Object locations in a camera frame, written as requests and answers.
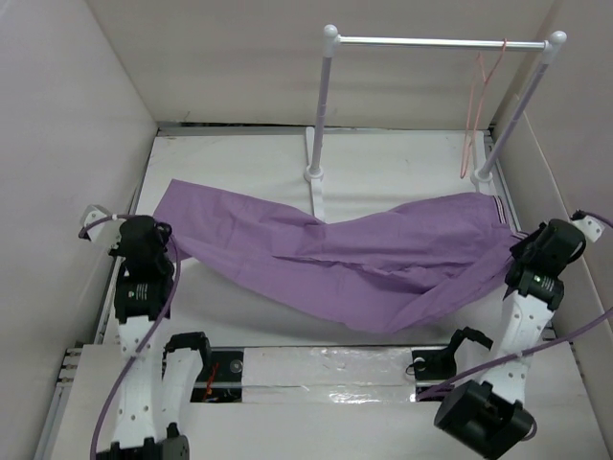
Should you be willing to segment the purple trousers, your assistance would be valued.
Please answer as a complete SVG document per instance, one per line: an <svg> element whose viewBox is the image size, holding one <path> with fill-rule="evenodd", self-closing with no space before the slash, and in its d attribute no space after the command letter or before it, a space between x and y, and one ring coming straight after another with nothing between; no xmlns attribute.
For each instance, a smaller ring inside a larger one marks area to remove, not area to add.
<svg viewBox="0 0 613 460"><path fill-rule="evenodd" d="M181 259L348 328L424 326L499 288L520 235L495 195L462 193L326 223L297 208L174 180L154 212Z"/></svg>

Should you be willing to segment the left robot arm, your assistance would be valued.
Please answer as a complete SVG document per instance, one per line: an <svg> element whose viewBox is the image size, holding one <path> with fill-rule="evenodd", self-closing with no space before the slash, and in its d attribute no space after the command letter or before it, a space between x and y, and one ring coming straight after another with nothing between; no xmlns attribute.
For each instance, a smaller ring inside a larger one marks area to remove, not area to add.
<svg viewBox="0 0 613 460"><path fill-rule="evenodd" d="M121 258L115 285L123 369L96 422L92 459L187 459L180 415L194 384L213 371L203 332L163 337L181 275L170 225L151 216L125 216L111 255Z"/></svg>

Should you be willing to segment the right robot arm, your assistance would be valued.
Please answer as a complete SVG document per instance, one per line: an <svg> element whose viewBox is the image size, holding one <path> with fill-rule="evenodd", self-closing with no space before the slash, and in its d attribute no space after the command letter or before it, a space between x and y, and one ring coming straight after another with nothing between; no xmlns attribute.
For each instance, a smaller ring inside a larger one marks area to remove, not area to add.
<svg viewBox="0 0 613 460"><path fill-rule="evenodd" d="M458 379L441 402L434 425L484 459L498 459L533 430L525 407L530 349L539 342L564 297L559 276L585 250L573 222L554 218L511 248L512 264L501 321L485 363L459 344L443 353L445 371Z"/></svg>

